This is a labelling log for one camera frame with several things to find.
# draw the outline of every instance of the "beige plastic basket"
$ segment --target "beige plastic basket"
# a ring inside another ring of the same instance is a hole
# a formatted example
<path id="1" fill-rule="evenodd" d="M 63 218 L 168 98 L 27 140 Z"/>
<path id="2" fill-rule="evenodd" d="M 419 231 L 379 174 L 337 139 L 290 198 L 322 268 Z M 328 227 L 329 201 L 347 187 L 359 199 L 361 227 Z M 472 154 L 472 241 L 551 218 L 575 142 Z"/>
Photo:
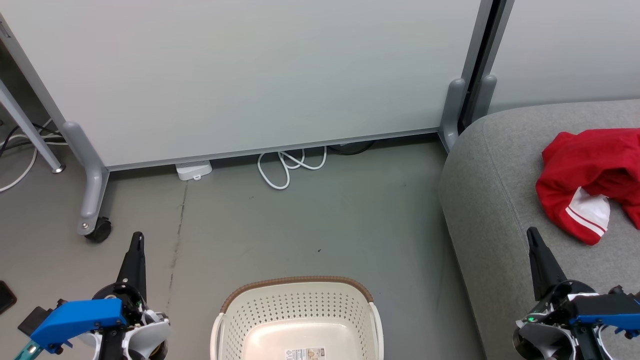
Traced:
<path id="1" fill-rule="evenodd" d="M 347 277 L 286 277 L 239 288 L 211 332 L 211 360 L 383 360 L 373 297 Z"/>

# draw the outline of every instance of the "red stripe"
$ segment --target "red stripe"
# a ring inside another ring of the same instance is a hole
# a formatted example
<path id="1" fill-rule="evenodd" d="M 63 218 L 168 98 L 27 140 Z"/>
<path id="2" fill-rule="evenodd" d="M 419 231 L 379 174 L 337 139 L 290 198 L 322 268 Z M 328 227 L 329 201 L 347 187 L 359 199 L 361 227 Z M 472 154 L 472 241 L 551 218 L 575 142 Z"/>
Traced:
<path id="1" fill-rule="evenodd" d="M 606 231 L 602 226 L 600 226 L 600 225 L 598 225 L 598 224 L 594 223 L 593 221 L 589 221 L 588 219 L 585 219 L 584 217 L 580 216 L 580 214 L 576 213 L 576 212 L 571 208 L 571 206 L 567 206 L 566 208 L 567 208 L 567 209 L 569 209 L 569 211 L 571 211 L 575 216 L 577 216 L 577 217 L 579 217 L 579 218 L 583 219 L 584 221 L 586 221 L 586 222 L 588 222 L 589 224 L 591 224 L 591 225 L 593 225 L 593 226 L 597 227 L 598 229 L 602 230 L 603 232 L 605 232 L 605 233 L 607 232 L 607 231 Z"/>

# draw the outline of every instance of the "red garment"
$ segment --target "red garment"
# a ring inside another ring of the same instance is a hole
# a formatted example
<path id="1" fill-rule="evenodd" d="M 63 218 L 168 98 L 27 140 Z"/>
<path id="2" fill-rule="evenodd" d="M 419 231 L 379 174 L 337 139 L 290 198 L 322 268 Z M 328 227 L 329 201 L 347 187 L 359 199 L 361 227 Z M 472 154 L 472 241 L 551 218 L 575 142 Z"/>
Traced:
<path id="1" fill-rule="evenodd" d="M 559 133 L 542 159 L 536 191 L 556 225 L 595 245 L 607 231 L 611 198 L 640 229 L 640 129 Z"/>

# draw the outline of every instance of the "white partition panel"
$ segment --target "white partition panel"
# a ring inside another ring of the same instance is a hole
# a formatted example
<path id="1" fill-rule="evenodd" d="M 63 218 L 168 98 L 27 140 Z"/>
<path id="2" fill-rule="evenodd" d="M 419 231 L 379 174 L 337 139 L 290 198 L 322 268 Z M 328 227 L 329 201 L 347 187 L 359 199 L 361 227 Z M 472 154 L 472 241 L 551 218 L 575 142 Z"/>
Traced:
<path id="1" fill-rule="evenodd" d="M 640 97 L 640 3 L 515 0 L 489 112 Z"/>
<path id="2" fill-rule="evenodd" d="M 1 0 L 107 167 L 438 127 L 480 0 Z"/>

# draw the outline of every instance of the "gray fabric upholstery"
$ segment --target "gray fabric upholstery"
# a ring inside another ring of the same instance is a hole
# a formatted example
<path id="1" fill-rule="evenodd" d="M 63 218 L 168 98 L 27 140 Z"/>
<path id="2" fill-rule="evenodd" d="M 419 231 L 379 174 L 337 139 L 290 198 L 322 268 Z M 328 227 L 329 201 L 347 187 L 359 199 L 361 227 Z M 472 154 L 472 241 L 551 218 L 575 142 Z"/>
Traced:
<path id="1" fill-rule="evenodd" d="M 445 164 L 440 200 L 490 360 L 521 359 L 515 320 L 535 305 L 525 231 L 536 226 L 565 274 L 607 292 L 640 291 L 640 231 L 611 202 L 609 230 L 589 247 L 556 227 L 535 191 L 542 150 L 561 131 L 640 127 L 640 101 L 533 106 L 486 116 L 463 132 Z M 637 359 L 640 340 L 606 336 L 618 359 Z"/>

